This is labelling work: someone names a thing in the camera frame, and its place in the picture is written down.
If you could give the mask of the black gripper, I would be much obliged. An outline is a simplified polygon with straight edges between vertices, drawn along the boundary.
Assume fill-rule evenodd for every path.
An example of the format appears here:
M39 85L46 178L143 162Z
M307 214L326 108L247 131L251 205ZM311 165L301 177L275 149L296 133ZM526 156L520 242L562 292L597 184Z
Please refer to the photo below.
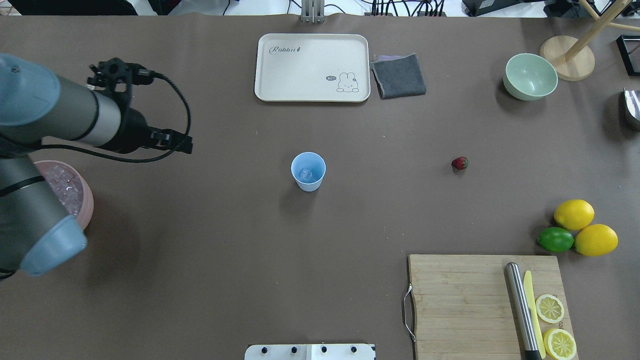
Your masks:
M192 154L194 144L189 134L173 129L148 128L144 116L133 108L128 108L121 116L117 132L110 141L100 146L101 150L130 154L141 148L149 136L149 149Z

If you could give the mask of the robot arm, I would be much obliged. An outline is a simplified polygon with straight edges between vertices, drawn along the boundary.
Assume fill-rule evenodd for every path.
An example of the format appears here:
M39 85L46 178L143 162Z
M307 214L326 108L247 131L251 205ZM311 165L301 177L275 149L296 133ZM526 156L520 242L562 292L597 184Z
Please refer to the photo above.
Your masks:
M87 246L87 237L34 165L31 155L69 150L128 164L190 154L192 112L166 75L118 57L91 64L80 85L50 68L2 53L1 279L41 276ZM133 109L133 87L167 82L186 111L186 128L159 129Z

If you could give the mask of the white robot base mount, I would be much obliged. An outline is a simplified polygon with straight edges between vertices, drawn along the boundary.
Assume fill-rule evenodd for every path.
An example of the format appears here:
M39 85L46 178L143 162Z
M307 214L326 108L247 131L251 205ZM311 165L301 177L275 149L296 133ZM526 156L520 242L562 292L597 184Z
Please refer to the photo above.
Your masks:
M363 342L254 344L247 347L245 360L375 360L374 344Z

